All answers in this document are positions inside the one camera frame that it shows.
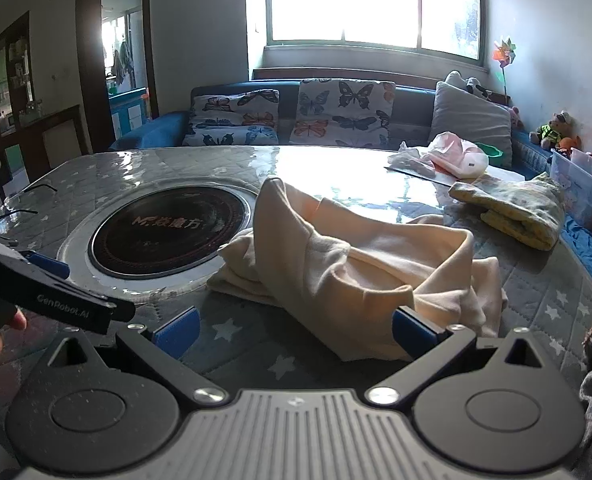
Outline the dark door frame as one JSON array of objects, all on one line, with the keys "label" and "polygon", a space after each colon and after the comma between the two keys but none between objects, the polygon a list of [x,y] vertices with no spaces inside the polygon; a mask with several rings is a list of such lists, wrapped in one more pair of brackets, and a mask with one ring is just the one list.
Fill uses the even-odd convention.
[{"label": "dark door frame", "polygon": [[75,0],[84,115],[94,152],[159,116],[151,0]]}]

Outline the window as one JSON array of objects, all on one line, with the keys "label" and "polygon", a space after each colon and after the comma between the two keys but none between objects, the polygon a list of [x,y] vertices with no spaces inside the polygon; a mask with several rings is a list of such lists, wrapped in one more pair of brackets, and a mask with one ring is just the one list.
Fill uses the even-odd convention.
[{"label": "window", "polygon": [[482,0],[265,0],[270,44],[436,52],[478,63]]}]

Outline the grey pillow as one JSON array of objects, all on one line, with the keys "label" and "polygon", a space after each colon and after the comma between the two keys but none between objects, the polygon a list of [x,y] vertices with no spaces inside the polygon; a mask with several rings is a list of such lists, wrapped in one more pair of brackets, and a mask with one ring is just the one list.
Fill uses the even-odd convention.
[{"label": "grey pillow", "polygon": [[502,168],[512,165],[511,115],[507,108],[473,96],[465,90],[438,82],[433,100],[429,140],[446,131],[461,139],[482,142],[503,152]]}]

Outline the yellow floral folded cloth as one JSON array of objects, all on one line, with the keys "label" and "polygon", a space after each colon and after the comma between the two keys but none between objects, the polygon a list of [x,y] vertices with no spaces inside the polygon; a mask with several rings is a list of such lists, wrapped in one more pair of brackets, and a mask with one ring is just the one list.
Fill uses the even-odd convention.
[{"label": "yellow floral folded cloth", "polygon": [[564,193],[545,172],[515,182],[483,174],[473,183],[454,183],[449,195],[482,208],[480,219],[488,226],[541,252],[550,252],[560,238]]}]

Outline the butterfly cushion left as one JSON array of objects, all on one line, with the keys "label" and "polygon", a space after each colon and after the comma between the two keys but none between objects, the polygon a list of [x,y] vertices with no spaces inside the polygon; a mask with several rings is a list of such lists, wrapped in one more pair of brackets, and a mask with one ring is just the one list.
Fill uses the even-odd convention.
[{"label": "butterfly cushion left", "polygon": [[275,145],[279,143],[278,125],[279,90],[196,96],[182,144]]}]

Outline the grey quilted star table cover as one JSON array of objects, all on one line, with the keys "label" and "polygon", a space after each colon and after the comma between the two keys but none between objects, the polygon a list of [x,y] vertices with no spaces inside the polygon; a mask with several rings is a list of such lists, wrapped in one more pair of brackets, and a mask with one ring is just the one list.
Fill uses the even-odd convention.
[{"label": "grey quilted star table cover", "polygon": [[160,327],[193,308],[184,362],[229,388],[355,386],[420,356],[417,321],[524,328],[573,384],[592,279],[563,242],[505,235],[445,186],[352,148],[83,156],[0,205],[0,243]]}]

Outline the colourful pinwheel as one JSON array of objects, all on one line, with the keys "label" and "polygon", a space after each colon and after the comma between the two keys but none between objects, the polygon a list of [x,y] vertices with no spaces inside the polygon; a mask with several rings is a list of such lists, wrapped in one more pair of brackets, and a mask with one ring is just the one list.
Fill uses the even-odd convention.
[{"label": "colourful pinwheel", "polygon": [[516,58],[516,46],[510,37],[501,39],[494,44],[492,59],[499,65],[500,80],[503,86],[504,99],[508,98],[508,83],[506,82],[506,67],[512,65]]}]

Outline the cream peach garment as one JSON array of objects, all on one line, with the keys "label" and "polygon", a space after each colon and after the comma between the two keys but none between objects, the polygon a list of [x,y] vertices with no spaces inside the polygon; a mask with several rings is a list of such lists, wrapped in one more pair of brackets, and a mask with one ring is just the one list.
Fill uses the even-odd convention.
[{"label": "cream peach garment", "polygon": [[499,261],[475,258],[471,231],[431,214],[362,217],[279,178],[263,182],[253,225],[219,255],[211,289],[284,309],[343,361],[407,359],[391,331],[400,307],[494,337],[506,304]]}]

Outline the round black induction cooktop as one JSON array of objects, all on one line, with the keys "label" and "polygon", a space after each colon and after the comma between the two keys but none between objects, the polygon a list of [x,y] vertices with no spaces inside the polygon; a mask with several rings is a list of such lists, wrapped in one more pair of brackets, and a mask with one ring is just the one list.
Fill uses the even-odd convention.
[{"label": "round black induction cooktop", "polygon": [[168,188],[113,211],[95,230],[87,255],[114,278],[163,278],[212,259],[250,219],[250,200],[233,188]]}]

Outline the butterfly cushion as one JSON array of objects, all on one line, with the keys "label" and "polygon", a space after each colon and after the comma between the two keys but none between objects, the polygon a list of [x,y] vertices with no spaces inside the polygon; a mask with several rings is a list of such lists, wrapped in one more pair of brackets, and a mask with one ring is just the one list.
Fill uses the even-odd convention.
[{"label": "butterfly cushion", "polygon": [[182,144],[275,145],[279,143],[278,125],[279,90],[196,96]]},{"label": "butterfly cushion", "polygon": [[289,142],[387,148],[396,86],[390,81],[304,79]]}]

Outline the teddy bear toy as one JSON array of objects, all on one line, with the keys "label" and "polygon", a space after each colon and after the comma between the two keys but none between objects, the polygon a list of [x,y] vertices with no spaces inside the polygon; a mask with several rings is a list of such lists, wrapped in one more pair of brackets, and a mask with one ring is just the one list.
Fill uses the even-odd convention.
[{"label": "teddy bear toy", "polygon": [[550,120],[529,133],[529,141],[540,148],[550,151],[556,148],[561,140],[570,138],[573,133],[573,119],[566,112],[554,113]]}]

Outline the eyeglasses on table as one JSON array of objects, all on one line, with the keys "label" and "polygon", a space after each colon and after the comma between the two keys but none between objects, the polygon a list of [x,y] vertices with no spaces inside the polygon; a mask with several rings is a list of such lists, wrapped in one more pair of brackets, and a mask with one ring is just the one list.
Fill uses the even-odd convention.
[{"label": "eyeglasses on table", "polygon": [[49,182],[35,182],[18,193],[7,196],[0,204],[0,235],[5,235],[11,228],[26,218],[38,214],[38,207],[46,200],[51,200],[58,193]]}]

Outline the clear plastic storage box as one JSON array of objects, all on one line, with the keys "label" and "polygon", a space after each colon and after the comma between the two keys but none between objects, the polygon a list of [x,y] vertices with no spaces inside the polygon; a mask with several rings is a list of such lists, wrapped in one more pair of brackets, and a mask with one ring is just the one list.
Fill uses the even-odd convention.
[{"label": "clear plastic storage box", "polygon": [[563,190],[566,211],[592,231],[592,174],[565,156],[553,153],[550,177]]}]

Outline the dark wooden cabinet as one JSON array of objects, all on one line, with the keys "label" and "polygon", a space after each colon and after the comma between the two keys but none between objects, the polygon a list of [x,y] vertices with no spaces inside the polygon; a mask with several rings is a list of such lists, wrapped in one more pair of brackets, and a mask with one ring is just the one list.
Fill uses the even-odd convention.
[{"label": "dark wooden cabinet", "polygon": [[33,81],[29,15],[22,14],[0,33],[2,181],[10,182],[21,170],[34,181],[88,153],[79,105],[42,112]]}]

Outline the green plastic bowl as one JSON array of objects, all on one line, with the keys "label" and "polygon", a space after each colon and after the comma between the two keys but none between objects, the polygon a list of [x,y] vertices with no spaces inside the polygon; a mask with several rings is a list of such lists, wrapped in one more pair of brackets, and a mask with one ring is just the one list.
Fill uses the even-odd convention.
[{"label": "green plastic bowl", "polygon": [[493,145],[482,142],[476,142],[476,145],[487,155],[490,165],[498,167],[501,166],[501,162],[504,157],[504,152],[502,150],[499,150]]}]

